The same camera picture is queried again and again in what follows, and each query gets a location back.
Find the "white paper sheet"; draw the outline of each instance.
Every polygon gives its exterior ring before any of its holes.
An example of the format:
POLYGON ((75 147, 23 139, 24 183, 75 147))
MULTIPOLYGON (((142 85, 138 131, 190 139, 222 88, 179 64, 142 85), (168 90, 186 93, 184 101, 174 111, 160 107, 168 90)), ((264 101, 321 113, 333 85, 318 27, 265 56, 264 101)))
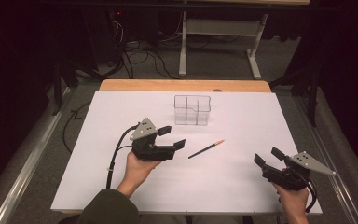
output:
MULTIPOLYGON (((172 132, 158 136, 156 145, 182 139, 183 149, 164 161, 132 195, 141 213, 271 214, 280 213, 278 195, 254 163, 257 153, 268 165, 284 168, 271 153, 286 155, 296 146, 274 93, 97 91, 68 162, 52 210, 83 208, 106 185, 107 168, 120 136, 148 117, 172 132), (211 96, 208 126, 175 125, 175 95, 211 96), (198 156, 193 153, 210 144, 225 142, 198 156)), ((130 133, 122 146, 131 145, 130 133)), ((121 181, 130 148, 117 154, 112 189, 121 181)), ((322 213, 316 203, 312 213, 322 213)))

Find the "dark sleeve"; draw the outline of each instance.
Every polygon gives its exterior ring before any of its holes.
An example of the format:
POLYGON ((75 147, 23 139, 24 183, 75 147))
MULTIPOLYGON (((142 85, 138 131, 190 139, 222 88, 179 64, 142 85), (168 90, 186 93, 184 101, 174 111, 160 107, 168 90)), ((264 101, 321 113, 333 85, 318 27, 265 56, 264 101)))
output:
POLYGON ((136 224, 138 209, 124 194, 114 189, 102 189, 84 208, 77 224, 136 224))

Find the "table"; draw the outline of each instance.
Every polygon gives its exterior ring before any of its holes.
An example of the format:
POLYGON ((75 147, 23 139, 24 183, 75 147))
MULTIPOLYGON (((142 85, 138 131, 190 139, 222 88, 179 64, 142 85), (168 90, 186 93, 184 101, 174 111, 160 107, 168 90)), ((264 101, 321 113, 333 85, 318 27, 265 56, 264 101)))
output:
MULTIPOLYGON (((132 195, 140 213, 261 215, 282 211, 276 191, 253 162, 257 153, 282 169, 284 164, 273 159, 271 148, 297 154, 278 100, 264 81, 229 80, 104 81, 91 103, 52 210, 83 210, 105 187, 106 168, 118 138, 143 116, 158 128, 172 125, 171 133, 158 136, 158 146, 183 138, 186 145, 132 195), (210 95, 208 126, 174 125, 172 103, 176 94, 210 95), (187 158, 220 138, 226 141, 191 160, 187 158)), ((129 138, 124 138, 122 146, 131 144, 129 138)), ((117 154, 112 189, 124 174, 128 151, 122 149, 117 154)), ((320 205, 316 203, 311 212, 320 214, 320 205)))
MULTIPOLYGON (((310 0, 193 0, 188 2, 221 2, 221 3, 236 3, 236 4, 264 4, 264 5, 308 5, 310 0)), ((183 12, 183 29, 182 29, 182 47, 179 60, 179 76, 186 76, 187 64, 187 49, 186 41, 187 34, 198 35, 236 35, 249 36, 254 38, 254 43, 251 49, 246 50, 246 55, 251 65, 254 79, 261 79, 260 71, 258 69, 255 54, 261 40, 261 36, 266 26, 269 14, 264 13, 260 21, 222 21, 222 20, 199 20, 187 19, 187 12, 183 12)))

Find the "pencil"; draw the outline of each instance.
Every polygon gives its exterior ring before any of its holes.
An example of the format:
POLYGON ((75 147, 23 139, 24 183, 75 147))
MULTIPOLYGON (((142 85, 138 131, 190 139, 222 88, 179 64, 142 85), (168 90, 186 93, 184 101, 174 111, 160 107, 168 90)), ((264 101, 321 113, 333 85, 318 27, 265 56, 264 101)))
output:
POLYGON ((204 151, 206 151, 206 150, 208 150, 208 149, 210 149, 210 148, 212 148, 212 147, 215 147, 215 146, 219 145, 220 143, 222 143, 222 142, 224 142, 224 141, 225 141, 225 140, 220 140, 220 141, 218 141, 218 142, 215 142, 215 143, 211 144, 210 146, 206 147, 205 149, 200 150, 200 151, 194 153, 193 155, 189 156, 188 158, 190 159, 190 158, 192 158, 192 157, 195 157, 195 156, 199 155, 200 153, 202 153, 202 152, 204 152, 204 151))

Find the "pen holder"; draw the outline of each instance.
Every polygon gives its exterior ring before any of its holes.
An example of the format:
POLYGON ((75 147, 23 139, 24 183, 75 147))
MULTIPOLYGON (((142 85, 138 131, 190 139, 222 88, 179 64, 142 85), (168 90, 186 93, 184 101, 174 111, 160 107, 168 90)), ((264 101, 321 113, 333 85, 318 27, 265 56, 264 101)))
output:
POLYGON ((175 124, 208 125, 211 97, 201 95, 176 95, 174 99, 175 124))

